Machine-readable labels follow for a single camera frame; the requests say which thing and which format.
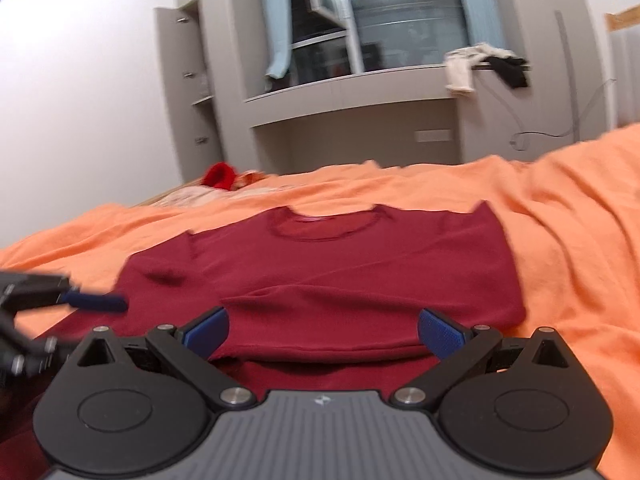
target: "windowsill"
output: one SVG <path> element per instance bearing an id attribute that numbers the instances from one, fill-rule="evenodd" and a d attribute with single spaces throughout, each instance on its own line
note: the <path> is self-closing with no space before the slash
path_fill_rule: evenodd
<path id="1" fill-rule="evenodd" d="M 444 65 L 389 68 L 293 86 L 244 102 L 250 127 L 335 110 L 451 99 Z"/>
<path id="2" fill-rule="evenodd" d="M 376 75 L 376 74 L 382 74 L 382 73 L 389 73 L 389 72 L 402 72 L 405 70 L 424 70 L 426 68 L 444 68 L 444 63 L 442 64 L 434 64 L 434 65 L 417 65 L 417 66 L 401 66 L 398 68 L 385 68 L 384 70 L 373 70 L 372 72 L 363 72 L 362 74 L 350 74 L 350 75 L 342 75 L 340 77 L 332 77 L 330 79 L 322 79 L 322 81 L 313 81 L 311 83 L 305 83 L 302 85 L 296 85 L 296 86 L 291 86 L 289 88 L 283 88 L 281 90 L 276 90 L 275 92 L 269 92 L 267 94 L 260 94 L 254 97 L 249 97 L 248 99 L 246 99 L 244 102 L 248 103 L 251 101 L 255 101 L 256 99 L 264 99 L 264 98 L 268 98 L 277 94 L 282 94 L 284 92 L 291 92 L 293 90 L 298 90 L 300 88 L 307 88 L 310 86 L 314 86 L 314 85 L 322 85 L 322 84 L 327 84 L 329 82 L 333 82 L 333 81 L 341 81 L 341 80 L 347 80 L 350 78 L 355 78 L 355 77 L 368 77 L 368 76 L 372 76 L 372 75 Z"/>

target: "gray gripper base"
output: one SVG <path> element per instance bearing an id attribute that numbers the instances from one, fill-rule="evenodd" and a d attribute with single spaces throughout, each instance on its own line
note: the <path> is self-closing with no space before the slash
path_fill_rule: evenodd
<path id="1" fill-rule="evenodd" d="M 271 392 L 220 416 L 188 457 L 144 480 L 504 480 L 451 450 L 423 413 L 376 392 Z M 594 471 L 565 480 L 596 480 Z M 79 480 L 53 471 L 47 480 Z"/>

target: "blue gripper pad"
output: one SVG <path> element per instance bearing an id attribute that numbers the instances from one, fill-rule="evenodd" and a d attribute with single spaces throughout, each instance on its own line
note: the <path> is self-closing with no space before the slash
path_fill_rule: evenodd
<path id="1" fill-rule="evenodd" d="M 452 319 L 424 309 L 418 318 L 418 338 L 441 361 L 462 348 L 473 332 Z"/>
<path id="2" fill-rule="evenodd" d="M 225 342 L 228 335 L 229 314 L 224 308 L 219 308 L 198 324 L 185 330 L 182 344 L 203 359 L 209 359 L 210 355 Z"/>
<path id="3" fill-rule="evenodd" d="M 77 290 L 62 294 L 58 303 L 68 303 L 74 308 L 94 312 L 126 312 L 129 309 L 127 300 L 117 294 L 85 294 Z"/>

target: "electrical cable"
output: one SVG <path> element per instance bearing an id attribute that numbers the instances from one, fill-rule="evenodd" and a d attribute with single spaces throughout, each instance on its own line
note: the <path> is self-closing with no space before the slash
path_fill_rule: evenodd
<path id="1" fill-rule="evenodd" d="M 509 144 L 511 145 L 511 147 L 514 150 L 516 150 L 517 152 L 526 152 L 529 149 L 529 144 L 530 144 L 529 143 L 529 138 L 528 137 L 524 137 L 526 135 L 542 135 L 542 136 L 545 136 L 545 137 L 553 137 L 555 139 L 561 139 L 562 137 L 567 137 L 567 136 L 571 135 L 575 131 L 576 128 L 580 127 L 580 124 L 584 121 L 585 117 L 591 112 L 591 110 L 593 109 L 593 107 L 596 104 L 596 99 L 600 96 L 600 94 L 604 92 L 604 90 L 607 88 L 607 86 L 609 84 L 615 83 L 618 80 L 617 79 L 607 79 L 603 84 L 601 84 L 598 87 L 598 89 L 594 92 L 594 94 L 591 97 L 589 103 L 584 108 L 584 111 L 582 112 L 582 114 L 578 117 L 577 123 L 576 124 L 572 124 L 572 126 L 567 131 L 565 131 L 564 133 L 559 134 L 559 135 L 550 134 L 550 133 L 546 133 L 546 132 L 534 132 L 534 131 L 526 130 L 522 120 L 518 117 L 517 113 L 513 110 L 513 108 L 510 106 L 510 104 L 508 104 L 507 101 L 505 101 L 502 97 L 500 97 L 491 87 L 486 85 L 482 81 L 482 78 L 478 78 L 478 81 L 492 96 L 494 96 L 496 98 L 496 100 L 505 108 L 505 110 L 508 111 L 508 113 L 511 115 L 513 120 L 516 122 L 516 124 L 520 128 L 520 130 L 521 130 L 520 132 L 517 132 L 516 134 L 513 134 L 511 136 L 511 140 L 509 141 Z"/>

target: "logo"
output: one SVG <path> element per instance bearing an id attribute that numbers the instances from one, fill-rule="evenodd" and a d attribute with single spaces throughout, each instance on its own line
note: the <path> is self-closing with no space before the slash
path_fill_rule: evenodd
<path id="1" fill-rule="evenodd" d="M 314 402 L 318 405 L 318 406 L 326 406 L 329 402 L 332 401 L 331 397 L 328 397 L 326 395 L 321 395 L 319 397 L 316 397 L 314 399 Z"/>

